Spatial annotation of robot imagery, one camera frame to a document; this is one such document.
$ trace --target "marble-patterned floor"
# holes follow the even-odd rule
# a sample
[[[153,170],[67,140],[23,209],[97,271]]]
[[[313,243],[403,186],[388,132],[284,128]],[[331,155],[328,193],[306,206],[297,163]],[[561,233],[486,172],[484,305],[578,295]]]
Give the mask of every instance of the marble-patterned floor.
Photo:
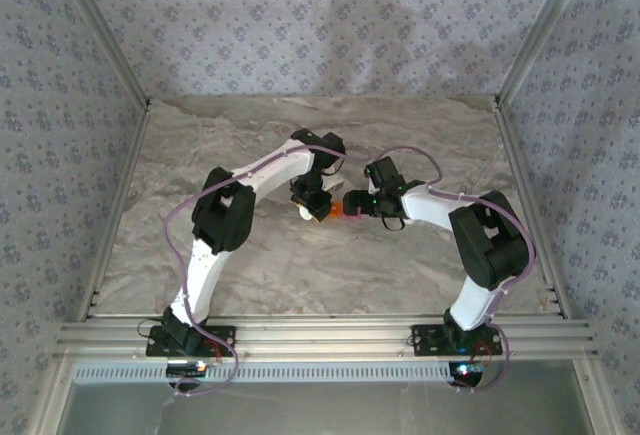
[[[179,286],[162,219],[200,191],[209,171],[242,167],[282,144],[300,127],[333,131],[347,145],[376,154],[419,146],[441,164],[440,187],[484,194],[503,191],[521,216],[515,180],[488,100],[446,98],[193,98],[154,101],[95,314],[160,313]],[[429,180],[428,160],[393,159],[408,180]],[[362,165],[346,163],[344,190],[366,188]],[[450,232],[416,223],[401,232],[380,220],[306,222],[288,187],[255,210],[249,240],[225,266],[212,314],[429,313],[455,300],[465,278]],[[171,228],[185,259],[191,209]],[[500,311],[551,310],[540,267],[503,299]]]

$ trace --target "orange object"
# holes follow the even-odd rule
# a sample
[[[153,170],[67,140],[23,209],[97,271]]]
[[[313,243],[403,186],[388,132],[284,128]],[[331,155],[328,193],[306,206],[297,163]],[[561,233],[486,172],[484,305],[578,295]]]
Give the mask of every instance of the orange object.
[[[329,217],[340,218],[342,216],[342,202],[331,202]]]

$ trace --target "black joint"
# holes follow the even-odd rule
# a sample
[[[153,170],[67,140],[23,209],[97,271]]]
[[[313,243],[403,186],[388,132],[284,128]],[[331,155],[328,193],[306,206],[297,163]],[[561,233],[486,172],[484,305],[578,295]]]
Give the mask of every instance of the black joint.
[[[391,157],[384,157],[367,165],[364,174],[371,179],[373,186],[391,192],[406,185]]]
[[[331,194],[322,190],[322,172],[311,170],[291,184],[291,201],[305,207],[321,222],[331,212]]]
[[[291,138],[293,140],[299,140],[305,145],[317,145],[333,150],[334,152],[342,153],[343,155],[346,153],[342,138],[340,138],[333,132],[329,132],[323,137],[319,137],[311,130],[301,128],[300,130],[296,130],[295,132],[293,132]],[[313,166],[311,167],[312,170],[326,170],[331,165],[336,163],[339,158],[336,155],[323,152],[321,150],[312,149],[311,152],[314,154]]]
[[[507,198],[493,191],[482,197],[515,217]],[[494,290],[510,276],[519,275],[529,262],[527,245],[518,229],[504,216],[480,203],[449,214],[460,258],[469,277]],[[485,229],[497,229],[493,236]]]
[[[203,190],[232,177],[221,167],[209,173]],[[256,194],[252,187],[233,182],[215,190],[196,203],[191,221],[193,234],[211,247],[215,255],[238,249],[249,237],[253,223]]]
[[[345,215],[356,215],[360,208],[360,213],[382,218],[387,229],[389,227],[385,219],[391,218],[400,219],[401,229],[404,228],[403,219],[406,218],[406,214],[401,197],[407,190],[423,182],[415,180],[407,184],[391,157],[370,163],[365,167],[364,175],[371,179],[371,183],[378,190],[373,194],[366,190],[348,192],[342,202]]]
[[[162,312],[162,326],[187,355],[193,355],[202,342],[202,335],[195,328],[182,323],[173,314],[171,307],[165,308]]]
[[[472,353],[472,350],[480,341],[484,341],[490,345],[495,344],[493,340],[494,333],[497,331],[490,329],[486,324],[482,324],[473,330],[463,330],[451,316],[450,309],[445,310],[443,315],[444,338],[450,346],[459,353]]]

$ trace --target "aluminum rail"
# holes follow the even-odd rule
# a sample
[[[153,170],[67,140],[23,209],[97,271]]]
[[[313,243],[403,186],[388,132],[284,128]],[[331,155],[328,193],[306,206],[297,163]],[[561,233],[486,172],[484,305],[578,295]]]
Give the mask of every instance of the aluminum rail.
[[[63,325],[58,360],[158,361],[146,359],[144,319],[94,319]],[[496,317],[509,338],[513,360],[584,360],[597,357],[588,322],[559,316]],[[440,324],[436,316],[241,316],[210,319],[234,325],[242,362],[453,361],[468,356],[416,358],[407,344],[410,327]],[[153,322],[144,322],[146,331]]]

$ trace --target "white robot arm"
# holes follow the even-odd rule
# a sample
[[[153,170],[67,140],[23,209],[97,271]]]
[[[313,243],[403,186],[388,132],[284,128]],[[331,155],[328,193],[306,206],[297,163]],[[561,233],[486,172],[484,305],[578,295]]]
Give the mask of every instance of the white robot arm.
[[[313,217],[321,221],[329,214],[331,194],[327,188],[335,180],[327,180],[331,177],[324,176],[324,170],[332,166],[338,157],[313,148],[301,148],[305,145],[345,153],[342,139],[336,135],[328,133],[320,138],[302,129],[279,149],[251,165],[233,172],[217,168],[209,174],[205,189],[241,173],[251,173],[251,176],[202,197],[194,209],[195,239],[187,289],[195,323],[201,324],[206,320],[222,267],[232,252],[247,239],[254,206],[265,195],[295,179],[291,183],[291,198],[300,207],[303,218]],[[287,152],[287,156],[262,167],[266,160],[283,152]],[[469,276],[457,300],[445,312],[445,332],[448,330],[449,339],[454,340],[461,334],[464,337],[466,332],[474,331],[486,320],[487,310],[500,293],[501,284],[517,275],[528,261],[526,247],[516,236],[517,231],[514,233],[515,228],[503,219],[494,219],[495,214],[482,207],[437,198],[427,191],[423,182],[406,183],[389,157],[367,165],[365,175],[370,179],[370,188],[345,195],[343,209],[346,215],[362,213],[380,217],[386,227],[385,219],[388,218],[399,219],[402,228],[405,221],[420,220],[454,233]],[[492,197],[491,201],[502,208],[506,204],[506,209],[513,213],[499,192],[491,192],[485,197]],[[489,238],[485,227],[498,228],[498,235]],[[190,328],[191,320],[187,316],[184,299],[180,289],[163,313],[163,325],[185,353],[192,353],[200,343],[200,336]]]
[[[211,171],[204,189],[240,174],[248,176],[200,198],[193,211],[194,241],[187,270],[187,293],[195,323],[201,324],[207,319],[209,303],[222,267],[249,236],[255,204],[262,198],[295,179],[291,183],[291,199],[299,207],[301,215],[321,221],[329,214],[330,191],[344,179],[340,175],[324,173],[339,157],[313,147],[345,154],[344,143],[335,134],[328,133],[320,138],[309,130],[301,129],[277,150],[255,163],[232,172],[221,167]],[[189,329],[192,321],[187,315],[185,298],[181,287],[163,313],[163,325],[185,352],[190,353],[200,337]]]
[[[233,170],[232,173],[233,175],[238,175],[251,172],[256,166],[273,157],[273,155],[301,145],[304,144],[299,140],[289,139],[273,153],[251,165]],[[244,178],[238,183],[251,187],[255,193],[255,203],[258,203],[265,195],[287,183],[292,178],[308,173],[313,166],[313,159],[314,154],[310,150],[296,151],[267,165],[253,174],[251,178]],[[231,256],[231,253],[231,251],[221,251],[213,254],[211,246],[202,238],[195,238],[193,241],[191,260],[189,261],[187,272],[187,288],[189,304],[197,323],[202,322],[209,315],[209,303],[211,302],[213,290],[220,278],[222,267]],[[180,292],[171,304],[171,309],[180,321],[190,323],[184,306],[182,288],[180,288]]]
[[[369,190],[345,195],[345,214],[356,212],[405,223],[425,221],[454,233],[460,257],[467,271],[462,290],[445,313],[451,336],[471,332],[493,315],[502,285],[519,275],[528,263],[526,243],[518,230],[500,214],[472,202],[451,201],[432,195],[424,182],[407,183],[390,157],[367,165]],[[484,197],[513,215],[513,209],[500,192]]]

